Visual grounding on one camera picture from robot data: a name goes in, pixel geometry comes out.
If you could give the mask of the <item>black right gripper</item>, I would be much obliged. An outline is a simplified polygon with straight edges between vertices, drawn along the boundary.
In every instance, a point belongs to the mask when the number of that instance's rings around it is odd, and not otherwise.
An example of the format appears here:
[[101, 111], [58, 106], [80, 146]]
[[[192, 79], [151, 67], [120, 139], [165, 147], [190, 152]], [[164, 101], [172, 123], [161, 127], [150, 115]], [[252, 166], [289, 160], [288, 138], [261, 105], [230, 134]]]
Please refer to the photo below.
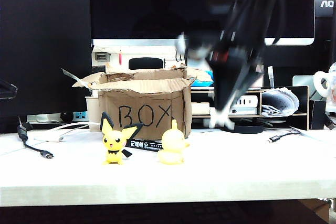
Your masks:
[[[218, 111], [229, 110], [262, 76], [257, 66], [265, 44], [259, 37], [225, 30], [208, 32], [207, 43], [207, 63], [214, 77], [214, 106]], [[230, 97], [229, 86], [237, 86]]]

